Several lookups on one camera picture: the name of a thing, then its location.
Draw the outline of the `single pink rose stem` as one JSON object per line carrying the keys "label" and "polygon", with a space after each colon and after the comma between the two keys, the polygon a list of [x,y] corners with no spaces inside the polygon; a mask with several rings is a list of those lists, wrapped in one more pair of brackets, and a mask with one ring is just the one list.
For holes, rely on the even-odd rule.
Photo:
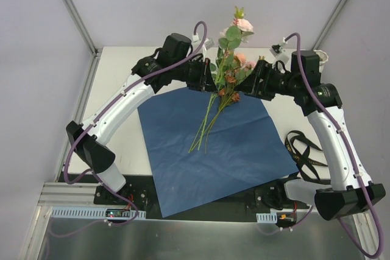
{"label": "single pink rose stem", "polygon": [[244,8],[235,7],[231,24],[221,32],[218,39],[217,55],[210,70],[219,91],[236,87],[254,69],[253,62],[248,61],[244,54],[235,52],[254,34],[254,27],[245,16]]}

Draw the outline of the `black ribbon gold lettering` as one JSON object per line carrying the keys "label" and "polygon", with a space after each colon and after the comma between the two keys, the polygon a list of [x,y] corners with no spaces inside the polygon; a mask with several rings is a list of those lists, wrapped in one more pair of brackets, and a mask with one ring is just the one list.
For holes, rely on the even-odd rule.
{"label": "black ribbon gold lettering", "polygon": [[[301,153],[298,151],[298,149],[294,146],[294,142],[301,142],[302,144],[306,145],[306,149]],[[302,179],[305,181],[308,181],[310,183],[316,183],[316,184],[322,184],[322,185],[329,185],[330,179],[321,179],[318,171],[316,170],[315,166],[318,167],[325,167],[328,168],[328,166],[324,163],[321,163],[316,160],[312,160],[310,158],[310,151],[311,149],[317,150],[319,152],[322,152],[322,149],[317,146],[315,143],[310,141],[303,132],[298,130],[291,130],[288,132],[285,138],[284,145],[289,152],[291,158],[295,162],[299,174],[301,175]],[[315,176],[315,178],[311,178],[307,173],[304,172],[303,168],[307,167],[310,172]]]}

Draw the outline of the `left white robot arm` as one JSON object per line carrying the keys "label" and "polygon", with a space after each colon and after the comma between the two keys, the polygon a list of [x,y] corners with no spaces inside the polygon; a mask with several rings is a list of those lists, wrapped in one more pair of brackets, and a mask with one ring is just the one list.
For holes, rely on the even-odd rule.
{"label": "left white robot arm", "polygon": [[120,88],[98,111],[80,123],[71,121],[66,126],[71,148],[64,171],[68,171],[71,157],[77,155],[108,190],[108,198],[117,205],[125,203],[129,197],[126,179],[115,164],[116,155],[107,147],[108,142],[140,105],[173,80],[204,89],[205,82],[211,80],[210,63],[204,57],[212,46],[211,39],[197,33],[191,38],[172,33],[162,47],[139,59]]}

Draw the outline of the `blue wrapping paper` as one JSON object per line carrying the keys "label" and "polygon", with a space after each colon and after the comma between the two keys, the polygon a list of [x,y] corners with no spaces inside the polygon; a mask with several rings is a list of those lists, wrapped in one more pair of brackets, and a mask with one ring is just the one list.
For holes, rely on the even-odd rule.
{"label": "blue wrapping paper", "polygon": [[296,167],[260,99],[241,96],[217,118],[206,144],[189,151],[210,95],[186,88],[151,97],[138,107],[151,171]]}

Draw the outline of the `pink artificial flower bunch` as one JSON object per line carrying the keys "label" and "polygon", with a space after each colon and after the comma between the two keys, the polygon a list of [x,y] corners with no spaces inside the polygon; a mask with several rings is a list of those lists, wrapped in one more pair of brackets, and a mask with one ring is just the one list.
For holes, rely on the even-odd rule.
{"label": "pink artificial flower bunch", "polygon": [[205,116],[190,146],[190,152],[199,150],[202,144],[207,143],[218,116],[226,107],[240,101],[238,86],[254,71],[255,65],[256,62],[248,61],[245,55],[228,50],[222,50],[216,63],[211,64],[211,76],[216,83],[216,92],[209,98]]}

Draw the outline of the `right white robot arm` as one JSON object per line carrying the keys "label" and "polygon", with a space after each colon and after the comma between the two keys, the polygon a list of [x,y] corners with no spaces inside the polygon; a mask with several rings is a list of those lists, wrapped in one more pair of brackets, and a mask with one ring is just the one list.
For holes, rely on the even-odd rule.
{"label": "right white robot arm", "polygon": [[274,192],[275,203],[288,208],[296,200],[316,207],[325,220],[365,212],[386,191],[366,172],[347,131],[341,98],[332,84],[321,82],[320,57],[314,51],[293,52],[291,69],[281,72],[260,60],[238,91],[272,100],[276,94],[291,96],[317,134],[330,181],[319,184],[295,179]]}

